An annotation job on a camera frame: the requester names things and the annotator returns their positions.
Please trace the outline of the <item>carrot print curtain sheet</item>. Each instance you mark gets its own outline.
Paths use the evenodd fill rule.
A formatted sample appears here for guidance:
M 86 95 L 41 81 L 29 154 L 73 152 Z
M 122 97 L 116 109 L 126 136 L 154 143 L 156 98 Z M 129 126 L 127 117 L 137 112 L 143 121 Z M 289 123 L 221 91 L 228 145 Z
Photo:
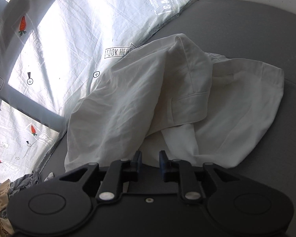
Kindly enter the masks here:
M 0 0 L 0 183 L 46 163 L 99 74 L 192 0 Z

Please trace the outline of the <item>grey shirt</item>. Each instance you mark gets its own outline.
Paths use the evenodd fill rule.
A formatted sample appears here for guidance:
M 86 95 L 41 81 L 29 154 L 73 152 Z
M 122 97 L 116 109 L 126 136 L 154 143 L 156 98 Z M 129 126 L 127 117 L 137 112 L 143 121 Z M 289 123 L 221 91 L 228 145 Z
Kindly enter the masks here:
M 54 178 L 54 173 L 50 172 L 48 176 L 44 179 L 43 182 L 48 181 Z M 36 184 L 42 183 L 41 176 L 38 172 L 32 172 L 30 174 L 25 174 L 24 176 L 16 179 L 15 181 L 9 184 L 9 188 L 7 190 L 7 198 L 8 201 L 15 194 L 19 193 L 21 190 L 28 189 Z M 0 209 L 0 218 L 7 219 L 7 208 Z

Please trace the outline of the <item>tan garment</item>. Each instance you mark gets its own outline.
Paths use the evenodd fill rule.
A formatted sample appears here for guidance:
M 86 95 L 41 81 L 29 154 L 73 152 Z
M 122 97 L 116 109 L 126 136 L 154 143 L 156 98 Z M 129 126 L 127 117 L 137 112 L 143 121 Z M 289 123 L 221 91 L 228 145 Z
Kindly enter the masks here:
M 10 188 L 10 179 L 0 185 L 0 236 L 12 236 L 14 230 L 7 218 L 8 190 Z

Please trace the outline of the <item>white trousers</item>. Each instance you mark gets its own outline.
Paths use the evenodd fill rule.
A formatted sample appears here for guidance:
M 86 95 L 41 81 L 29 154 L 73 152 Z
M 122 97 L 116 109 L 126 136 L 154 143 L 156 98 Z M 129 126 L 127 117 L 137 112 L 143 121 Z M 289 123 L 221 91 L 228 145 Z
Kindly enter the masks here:
M 184 34 L 152 41 L 106 69 L 74 108 L 65 169 L 108 166 L 140 150 L 159 165 L 159 152 L 194 166 L 233 168 L 273 123 L 284 72 L 249 59 L 202 51 Z

